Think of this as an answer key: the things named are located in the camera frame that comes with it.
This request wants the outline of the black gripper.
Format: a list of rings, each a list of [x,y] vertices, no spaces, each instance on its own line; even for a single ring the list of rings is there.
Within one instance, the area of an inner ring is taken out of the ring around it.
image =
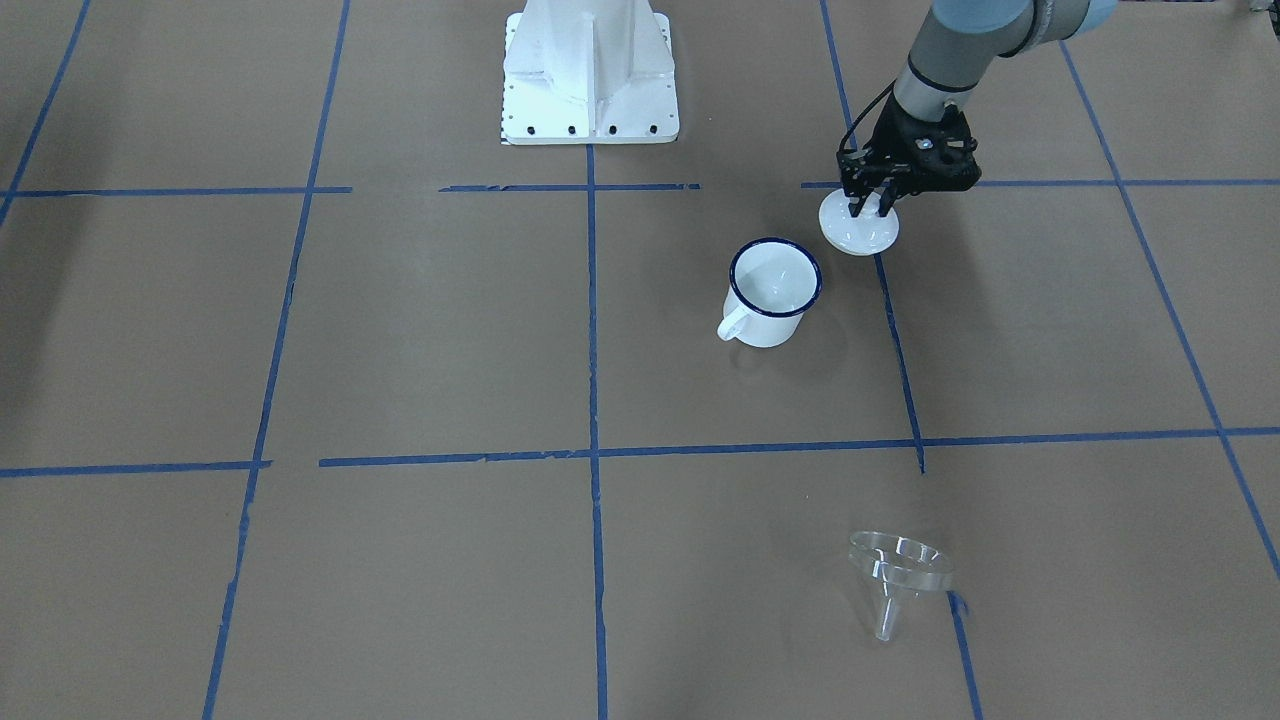
[[[980,179],[977,138],[965,113],[943,104],[940,120],[920,120],[899,101],[887,100],[869,140],[854,143],[868,106],[851,123],[838,145],[838,170],[851,218],[859,218],[872,192],[879,193],[878,217],[888,217],[904,196],[963,192]]]

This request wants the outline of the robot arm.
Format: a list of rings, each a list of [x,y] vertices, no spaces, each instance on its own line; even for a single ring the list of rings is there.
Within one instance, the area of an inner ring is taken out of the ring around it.
[[[980,179],[964,108],[992,61],[1088,32],[1115,1],[933,1],[904,68],[869,104],[879,115],[858,146],[836,152],[852,217],[887,217],[897,200],[964,192]]]

